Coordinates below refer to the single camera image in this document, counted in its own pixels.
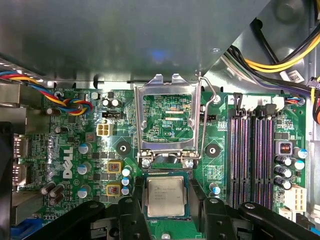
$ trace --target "green circuit board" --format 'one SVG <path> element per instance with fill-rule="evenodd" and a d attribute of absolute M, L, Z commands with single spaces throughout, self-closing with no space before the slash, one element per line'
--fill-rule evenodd
<path fill-rule="evenodd" d="M 102 113 L 110 109 L 102 105 L 102 99 L 108 97 L 107 92 L 99 89 L 52 89 L 52 92 L 60 91 L 66 98 L 86 98 L 94 106 L 94 110 L 84 116 L 75 117 L 62 113 L 60 116 L 50 117 L 49 132 L 47 134 L 35 134 L 27 136 L 31 145 L 29 154 L 25 158 L 19 159 L 19 164 L 32 164 L 33 183 L 19 187 L 21 191 L 39 191 L 40 188 L 49 183 L 63 184 L 64 199 L 56 206 L 49 205 L 49 198 L 46 196 L 43 208 L 38 215 L 43 219 L 43 224 L 48 224 L 56 218 L 67 213 L 84 201 L 96 200 L 109 206 L 116 203 L 121 196 L 108 195 L 107 185 L 119 185 L 121 187 L 121 172 L 113 173 L 108 171 L 108 163 L 120 161 L 121 168 L 130 166 L 131 182 L 130 193 L 135 182 L 135 177 L 142 176 L 143 171 L 137 164 L 138 138 L 136 129 L 136 105 L 133 90 L 114 90 L 113 98 L 122 102 L 121 107 L 113 109 L 121 113 L 120 119 L 108 119 L 107 123 L 113 125 L 110 136 L 97 136 L 97 124 L 104 123 Z M 94 100 L 92 93 L 99 93 L 100 98 Z M 219 198 L 228 202 L 228 160 L 229 141 L 228 129 L 230 119 L 230 109 L 234 105 L 230 102 L 232 93 L 219 93 L 221 101 L 211 104 L 208 114 L 215 116 L 206 124 L 204 137 L 204 154 L 199 161 L 197 168 L 192 170 L 193 178 L 197 179 L 209 196 L 210 183 L 215 183 L 220 187 Z M 274 94 L 265 95 L 264 98 L 274 97 Z M 212 97 L 210 92 L 201 93 L 201 104 L 206 104 Z M 52 107 L 52 103 L 43 100 L 43 108 Z M 188 127 L 188 118 L 191 109 L 190 95 L 163 95 L 145 96 L 143 99 L 143 111 L 147 119 L 147 128 L 143 132 L 142 138 L 147 142 L 181 142 L 190 139 L 193 135 Z M 305 147 L 306 129 L 306 107 L 295 104 L 286 105 L 281 111 L 281 115 L 276 116 L 275 133 L 281 141 L 291 141 L 294 146 Z M 203 119 L 199 124 L 199 146 L 203 135 Z M 60 134 L 55 133 L 58 127 L 67 128 L 68 131 Z M 128 143 L 127 153 L 120 152 L 120 146 Z M 90 150 L 82 154 L 79 151 L 81 144 L 87 144 Z M 218 146 L 218 153 L 215 157 L 206 154 L 206 147 L 210 144 Z M 64 157 L 72 153 L 71 174 L 65 178 Z M 77 172 L 80 164 L 89 163 L 91 171 L 85 175 Z M 152 165 L 153 169 L 170 172 L 182 168 L 181 163 L 161 163 Z M 291 167 L 293 176 L 291 181 L 302 187 L 305 186 L 305 172 L 302 170 L 300 176 Z M 77 192 L 82 186 L 88 185 L 90 191 L 85 198 L 79 198 Z M 275 186 L 273 189 L 273 210 L 277 211 L 283 206 L 284 190 Z M 154 239 L 161 239 L 163 232 L 169 232 L 171 239 L 196 239 L 204 235 L 196 231 L 191 218 L 188 220 L 174 219 L 148 219 L 148 225 Z"/>

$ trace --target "electrolytic capacitor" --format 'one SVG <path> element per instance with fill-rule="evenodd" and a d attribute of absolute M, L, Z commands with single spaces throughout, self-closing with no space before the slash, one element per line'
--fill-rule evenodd
<path fill-rule="evenodd" d="M 298 159 L 306 159 L 308 156 L 308 151 L 304 148 L 295 146 L 293 148 L 293 157 Z"/>
<path fill-rule="evenodd" d="M 273 179 L 273 183 L 281 188 L 283 188 L 284 190 L 289 190 L 291 189 L 292 187 L 292 183 L 287 180 L 287 179 L 284 179 L 280 176 L 276 176 L 274 179 Z"/>
<path fill-rule="evenodd" d="M 103 99 L 103 100 L 102 100 L 102 105 L 103 105 L 104 107 L 111 107 L 111 102 L 110 102 L 109 99 Z"/>
<path fill-rule="evenodd" d="M 58 184 L 54 189 L 52 189 L 49 193 L 49 196 L 52 198 L 56 198 L 59 194 L 61 194 L 65 189 L 63 184 Z"/>
<path fill-rule="evenodd" d="M 289 179 L 292 177 L 292 172 L 289 168 L 286 168 L 284 166 L 276 166 L 274 168 L 274 173 L 277 175 L 280 175 L 281 177 L 284 177 L 286 179 Z"/>
<path fill-rule="evenodd" d="M 132 171 L 132 168 L 130 166 L 128 166 L 128 165 L 124 166 L 124 168 L 122 170 L 122 175 L 127 177 L 130 175 L 131 171 Z"/>
<path fill-rule="evenodd" d="M 86 198 L 91 192 L 91 187 L 89 185 L 82 185 L 81 188 L 78 190 L 77 195 L 79 198 L 84 199 Z"/>
<path fill-rule="evenodd" d="M 292 164 L 292 160 L 289 156 L 276 156 L 274 161 L 277 164 L 285 165 L 287 167 L 291 166 Z"/>
<path fill-rule="evenodd" d="M 210 183 L 209 189 L 214 195 L 218 195 L 221 192 L 220 187 L 218 187 L 218 185 L 214 182 Z"/>
<path fill-rule="evenodd" d="M 118 99 L 113 99 L 111 102 L 112 107 L 114 108 L 121 108 L 122 102 Z"/>
<path fill-rule="evenodd" d="M 56 134 L 67 134 L 69 129 L 65 126 L 57 126 L 54 131 Z"/>
<path fill-rule="evenodd" d="M 85 175 L 91 171 L 91 164 L 89 162 L 84 162 L 77 167 L 77 172 L 80 175 Z"/>
<path fill-rule="evenodd" d="M 56 184 L 53 181 L 51 181 L 47 185 L 43 186 L 40 192 L 42 195 L 47 195 L 55 187 L 56 187 Z"/>
<path fill-rule="evenodd" d="M 65 198 L 65 196 L 62 193 L 59 193 L 56 197 L 51 198 L 49 200 L 49 205 L 50 206 L 55 206 L 58 203 L 60 203 L 62 201 L 62 199 L 64 199 L 64 198 Z"/>
<path fill-rule="evenodd" d="M 92 149 L 92 145 L 91 143 L 85 142 L 85 143 L 81 143 L 80 146 L 78 147 L 79 153 L 81 154 L 87 154 L 88 152 L 90 152 Z"/>
<path fill-rule="evenodd" d="M 296 170 L 301 171 L 302 169 L 305 168 L 305 162 L 296 158 L 292 159 L 293 165 Z"/>
<path fill-rule="evenodd" d="M 121 189 L 121 193 L 123 195 L 128 195 L 130 193 L 130 190 L 128 187 L 124 186 L 122 189 Z"/>
<path fill-rule="evenodd" d="M 61 111 L 56 108 L 48 108 L 45 113 L 49 116 L 59 117 L 61 115 Z"/>
<path fill-rule="evenodd" d="M 121 179 L 121 183 L 123 186 L 128 186 L 130 184 L 131 176 L 125 176 Z"/>

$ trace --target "mounting screw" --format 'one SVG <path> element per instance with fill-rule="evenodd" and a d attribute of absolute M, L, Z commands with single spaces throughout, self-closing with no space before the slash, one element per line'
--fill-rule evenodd
<path fill-rule="evenodd" d="M 254 209 L 254 208 L 255 208 L 255 206 L 254 206 L 253 204 L 251 204 L 251 203 L 246 203 L 244 206 L 245 206 L 247 209 Z"/>
<path fill-rule="evenodd" d="M 213 100 L 213 103 L 218 104 L 221 101 L 221 97 L 219 95 L 215 96 L 215 99 Z"/>
<path fill-rule="evenodd" d="M 143 158 L 142 159 L 141 165 L 142 165 L 143 168 L 150 167 L 150 164 L 151 164 L 150 159 L 148 159 L 148 158 Z"/>
<path fill-rule="evenodd" d="M 217 204 L 219 201 L 216 198 L 211 198 L 210 203 Z"/>
<path fill-rule="evenodd" d="M 185 160 L 184 165 L 188 169 L 192 169 L 194 167 L 194 161 L 192 159 L 187 159 L 187 160 Z"/>
<path fill-rule="evenodd" d="M 161 239 L 171 239 L 171 236 L 169 233 L 164 233 L 162 234 Z"/>

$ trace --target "motherboard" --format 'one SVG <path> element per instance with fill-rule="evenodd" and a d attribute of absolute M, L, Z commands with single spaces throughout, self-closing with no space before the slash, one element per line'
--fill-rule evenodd
<path fill-rule="evenodd" d="M 195 95 L 180 92 L 51 92 L 89 101 L 93 111 L 68 115 L 44 98 L 47 133 L 15 137 L 13 185 L 41 193 L 33 217 L 42 226 L 89 200 L 116 204 L 136 177 L 145 181 L 141 210 L 154 239 L 205 237 L 191 216 L 190 179 L 232 208 L 256 202 L 293 221 L 306 211 L 306 106 L 287 102 L 290 95 L 220 92 L 207 105 L 213 93 L 200 91 L 197 111 Z"/>

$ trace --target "metal panel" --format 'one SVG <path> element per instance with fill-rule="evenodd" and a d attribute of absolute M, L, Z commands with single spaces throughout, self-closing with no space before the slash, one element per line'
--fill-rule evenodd
<path fill-rule="evenodd" d="M 58 79 L 189 79 L 208 71 L 268 2 L 2 0 L 0 53 Z"/>

